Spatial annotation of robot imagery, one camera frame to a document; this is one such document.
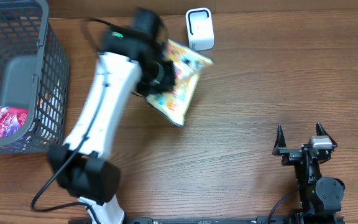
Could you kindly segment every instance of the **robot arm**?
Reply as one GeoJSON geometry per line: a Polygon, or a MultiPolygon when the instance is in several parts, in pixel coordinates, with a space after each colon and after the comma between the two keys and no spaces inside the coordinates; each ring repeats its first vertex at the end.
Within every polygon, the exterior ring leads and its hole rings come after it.
{"type": "Polygon", "coordinates": [[[91,220],[76,223],[121,224],[125,214],[115,196],[121,174],[108,159],[122,111],[133,89],[143,96],[172,90],[175,73],[173,62],[164,59],[166,45],[156,41],[158,15],[139,9],[131,29],[102,22],[111,29],[103,36],[85,106],[63,146],[50,146],[48,159],[61,172],[59,186],[92,207],[91,220]]]}
{"type": "Polygon", "coordinates": [[[142,76],[142,69],[138,62],[130,62],[123,55],[106,52],[99,57],[91,91],[81,116],[63,144],[70,145],[70,150],[78,147],[101,101],[88,140],[83,143],[79,153],[98,153],[98,158],[108,160],[122,111],[142,76]]]}

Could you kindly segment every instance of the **pink package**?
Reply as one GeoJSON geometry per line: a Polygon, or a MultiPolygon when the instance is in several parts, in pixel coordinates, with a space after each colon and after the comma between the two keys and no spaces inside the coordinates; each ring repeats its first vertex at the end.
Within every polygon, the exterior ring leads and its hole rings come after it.
{"type": "Polygon", "coordinates": [[[0,106],[0,138],[13,135],[25,123],[29,111],[25,109],[0,106]]]}

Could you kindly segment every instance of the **wooden table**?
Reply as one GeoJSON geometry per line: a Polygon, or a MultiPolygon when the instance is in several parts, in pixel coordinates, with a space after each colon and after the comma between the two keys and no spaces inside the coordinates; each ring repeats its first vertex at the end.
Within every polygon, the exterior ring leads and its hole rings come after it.
{"type": "MultiPolygon", "coordinates": [[[[170,38],[186,42],[184,16],[163,17],[170,38]]],[[[358,223],[358,10],[215,14],[215,64],[178,128],[132,97],[117,130],[111,162],[122,170],[119,202],[130,217],[245,218],[268,215],[295,186],[292,167],[271,155],[278,124],[300,147],[320,121],[338,142],[325,176],[346,184],[342,212],[358,223]]],[[[131,18],[110,18],[124,25],[131,18]]],[[[94,52],[79,20],[52,20],[71,60],[68,134],[94,74],[94,52]]],[[[104,26],[91,26],[95,36],[104,26]]],[[[84,208],[29,208],[51,176],[45,154],[0,155],[0,223],[66,223],[84,208]]],[[[75,201],[53,184],[39,206],[75,201]]],[[[292,198],[278,208],[286,214],[292,198]]]]}

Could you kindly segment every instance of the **green light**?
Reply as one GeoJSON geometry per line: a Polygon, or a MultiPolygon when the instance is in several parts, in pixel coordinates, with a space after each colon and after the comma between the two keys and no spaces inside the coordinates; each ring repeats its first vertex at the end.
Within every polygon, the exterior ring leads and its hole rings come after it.
{"type": "Polygon", "coordinates": [[[113,32],[112,35],[116,36],[116,37],[124,38],[124,35],[117,33],[117,32],[113,32]]]}

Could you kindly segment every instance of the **gray basket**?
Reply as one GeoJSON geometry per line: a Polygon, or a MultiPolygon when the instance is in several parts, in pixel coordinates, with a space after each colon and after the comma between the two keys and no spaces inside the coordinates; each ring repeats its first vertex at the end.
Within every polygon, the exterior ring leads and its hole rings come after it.
{"type": "Polygon", "coordinates": [[[42,152],[63,137],[70,64],[43,0],[0,1],[0,106],[29,110],[0,153],[42,152]]]}

